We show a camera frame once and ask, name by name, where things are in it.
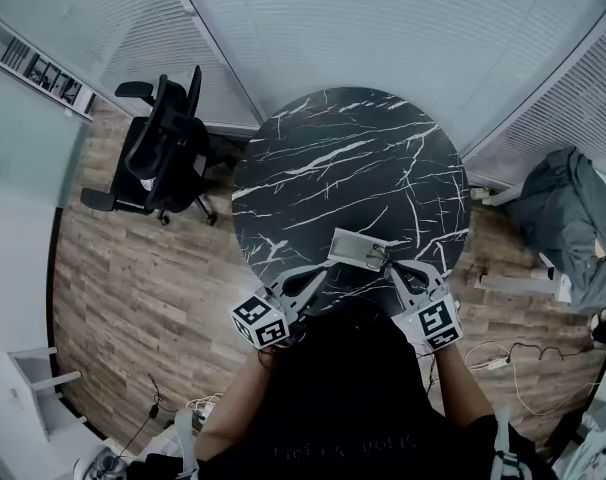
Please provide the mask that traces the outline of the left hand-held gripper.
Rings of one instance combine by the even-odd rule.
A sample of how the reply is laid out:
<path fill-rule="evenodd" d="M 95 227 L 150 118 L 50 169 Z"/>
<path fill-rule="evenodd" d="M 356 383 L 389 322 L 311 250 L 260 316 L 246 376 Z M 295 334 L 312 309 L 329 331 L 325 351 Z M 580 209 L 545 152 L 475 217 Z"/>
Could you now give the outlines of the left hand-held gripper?
<path fill-rule="evenodd" d="M 237 332 L 257 350 L 292 345 L 301 332 L 302 313 L 315 304 L 327 281 L 326 269 L 325 264 L 295 267 L 259 288 L 231 311 Z"/>

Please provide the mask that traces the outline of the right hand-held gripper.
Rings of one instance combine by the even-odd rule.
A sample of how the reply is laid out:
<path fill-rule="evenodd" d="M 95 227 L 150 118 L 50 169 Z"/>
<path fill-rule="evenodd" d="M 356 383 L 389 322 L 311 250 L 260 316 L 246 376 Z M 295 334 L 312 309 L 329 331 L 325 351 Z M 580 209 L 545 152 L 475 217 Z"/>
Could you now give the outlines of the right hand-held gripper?
<path fill-rule="evenodd" d="M 422 343 L 434 353 L 463 337 L 459 305 L 433 265 L 417 260 L 395 261 L 389 273 L 402 308 L 392 321 L 412 344 Z"/>

